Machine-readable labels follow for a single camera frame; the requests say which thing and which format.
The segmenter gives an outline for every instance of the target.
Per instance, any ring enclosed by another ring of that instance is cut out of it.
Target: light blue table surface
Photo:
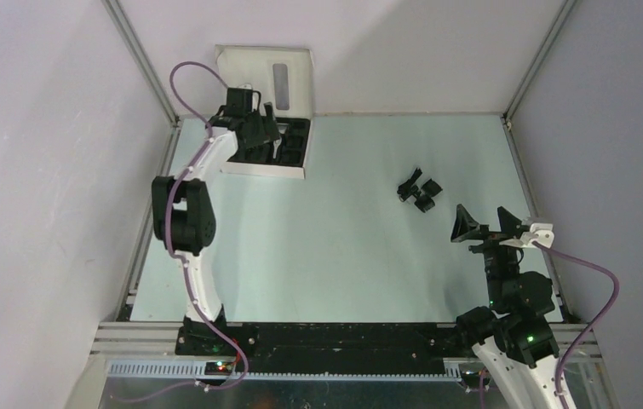
[[[204,136],[184,121],[172,173]],[[492,228],[500,205],[529,216],[499,117],[320,117],[311,143],[305,180],[221,174],[210,188],[228,320],[453,322],[488,303],[482,256],[450,235],[458,203]],[[396,194],[416,166],[420,184],[444,189],[426,214]],[[521,267],[548,275],[539,251]],[[181,271],[153,238],[131,319],[185,311]],[[547,318],[560,321],[559,309]]]

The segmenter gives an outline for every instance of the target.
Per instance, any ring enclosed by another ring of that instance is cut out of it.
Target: white wall
[[[163,81],[215,44],[309,48],[316,112],[502,112],[561,0],[123,1]],[[201,112],[224,101],[206,72],[179,85]],[[176,103],[178,112],[184,113]]]
[[[643,2],[580,2],[518,114],[514,136],[555,246],[622,282],[595,330],[623,408],[643,407]],[[560,263],[589,320],[607,278]]]
[[[0,408],[64,405],[168,132],[100,1],[0,0]]]

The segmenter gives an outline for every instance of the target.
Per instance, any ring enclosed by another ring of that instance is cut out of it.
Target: black plastic part
[[[490,232],[461,204],[456,207],[452,242],[481,240],[469,250],[484,255],[489,308],[479,307],[456,319],[465,346],[483,343],[494,335],[497,347],[507,357],[531,368],[546,356],[559,356],[559,347],[544,315],[554,310],[552,280],[538,272],[520,273],[519,249],[501,243],[523,232],[522,222],[503,207],[497,208],[500,232]],[[506,314],[498,319],[498,314]]]
[[[422,195],[419,197],[419,199],[414,202],[414,206],[417,207],[417,209],[421,210],[422,213],[426,213],[427,211],[431,210],[434,207],[435,203],[433,202],[432,198],[429,196]]]
[[[465,240],[482,240],[489,233],[489,225],[479,224],[469,214],[463,205],[456,205],[456,220],[451,230],[451,242],[460,243]]]
[[[462,344],[471,348],[484,345],[486,338],[494,335],[496,316],[487,307],[477,307],[456,317],[456,328],[462,336]]]
[[[503,207],[497,207],[497,217],[499,218],[499,228],[502,233],[519,236],[521,233],[522,221],[517,216],[511,214],[509,210]]]
[[[258,335],[252,325],[229,326],[223,311],[213,325],[231,339],[235,339],[247,356],[254,354],[253,343]],[[221,339],[203,322],[191,321],[188,317],[183,319],[183,326],[178,331],[178,339],[175,344],[176,355],[236,356],[236,353],[236,349]]]
[[[286,125],[283,133],[278,130],[279,124]],[[228,161],[242,164],[274,164],[296,168],[303,167],[311,121],[305,118],[276,118],[276,124],[266,122],[263,126],[267,130],[264,132],[263,137],[270,143],[263,143],[254,147],[250,145],[239,146],[238,152]],[[275,127],[278,137],[281,138],[281,145],[278,147],[276,158],[273,157],[272,146],[276,133],[268,131],[271,127]]]
[[[123,304],[118,312],[118,317],[116,321],[128,322],[130,321],[130,315],[133,313],[133,304]]]
[[[520,275],[519,303],[520,308],[531,316],[542,318],[546,313],[554,311],[552,301],[552,280],[536,271],[527,271]]]
[[[253,90],[229,88],[226,91],[224,113],[228,117],[243,118],[253,111]]]
[[[179,331],[176,354],[235,356],[233,348],[188,319]],[[237,340],[254,372],[303,374],[439,374],[446,356],[472,356],[450,342],[453,328],[424,324],[243,323],[215,322]],[[237,364],[241,371],[243,364]]]
[[[418,192],[419,188],[416,186],[416,180],[419,179],[422,175],[422,170],[419,168],[416,168],[414,170],[414,173],[411,175],[411,177],[405,181],[404,183],[400,184],[399,187],[396,188],[396,194],[399,195],[399,200],[402,202],[405,202],[409,197],[411,197],[414,192]]]
[[[534,320],[522,320],[515,325],[504,328],[495,339],[497,347],[506,352],[507,357],[537,367],[537,361],[547,356],[560,356],[560,347],[554,339],[554,333],[544,317]]]
[[[266,112],[266,121],[264,121],[264,130],[268,135],[268,140],[273,143],[281,139],[281,134],[278,132],[278,121],[276,114],[273,113],[273,104],[267,102],[263,104],[263,110]]]
[[[165,211],[174,183],[171,176],[158,176],[151,186],[153,233],[164,245]],[[174,250],[189,251],[197,256],[215,237],[215,216],[206,183],[199,179],[182,181],[173,202],[179,203],[182,199],[186,200],[186,209],[171,211],[171,243]]]
[[[464,384],[469,388],[479,387],[479,377],[480,377],[479,372],[472,372],[472,373],[462,372],[461,373],[462,382],[464,382]],[[485,387],[489,386],[489,384],[491,383],[491,377],[485,377],[482,383],[484,384]]]
[[[437,182],[435,182],[432,179],[429,179],[426,183],[422,185],[422,190],[424,193],[426,193],[429,197],[433,198],[437,194],[441,193],[443,190],[441,186]]]
[[[506,245],[493,245],[486,246],[482,253],[491,309],[499,314],[506,314],[515,307],[523,307],[519,298],[520,266],[517,262],[517,250]]]

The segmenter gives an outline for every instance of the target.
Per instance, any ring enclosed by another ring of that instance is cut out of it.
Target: white bracket
[[[508,358],[497,348],[494,337],[486,338],[484,345],[477,343],[472,347],[472,351],[486,366],[509,407],[513,409],[563,409],[554,386],[554,371],[558,358],[550,355],[538,360],[536,368],[530,368]],[[566,379],[562,378],[561,382],[568,409],[576,409],[574,400],[566,393],[569,390]]]
[[[518,249],[528,249],[534,247],[535,242],[544,247],[551,247],[554,242],[554,225],[547,222],[533,222],[529,225],[529,231],[524,232],[518,239],[507,239],[499,243]]]

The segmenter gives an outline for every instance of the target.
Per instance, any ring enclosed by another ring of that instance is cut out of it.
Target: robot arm
[[[209,190],[221,166],[246,149],[271,143],[280,145],[281,136],[271,104],[265,104],[266,116],[254,109],[257,101],[251,88],[229,88],[226,105],[210,120],[213,137],[204,141],[195,163],[188,164],[188,173],[181,181],[174,197],[178,208],[171,211],[171,242],[175,254],[187,260],[189,280],[198,299],[201,312],[215,321],[222,311],[221,299],[215,290],[212,273],[212,254],[209,247],[215,237],[215,214]],[[165,211],[169,192],[176,182],[173,176],[159,176],[152,184],[153,232],[163,240]],[[188,300],[187,318],[203,322]]]
[[[462,205],[456,208],[452,242],[482,240],[469,250],[485,257],[489,308],[477,307],[456,318],[462,343],[470,346],[512,408],[563,408],[554,372],[560,351],[544,315],[554,310],[551,280],[537,272],[520,273],[517,253],[534,242],[550,246],[549,223],[522,222],[497,209],[499,232],[477,223]],[[567,391],[566,380],[561,380]],[[566,399],[567,408],[575,408]]]

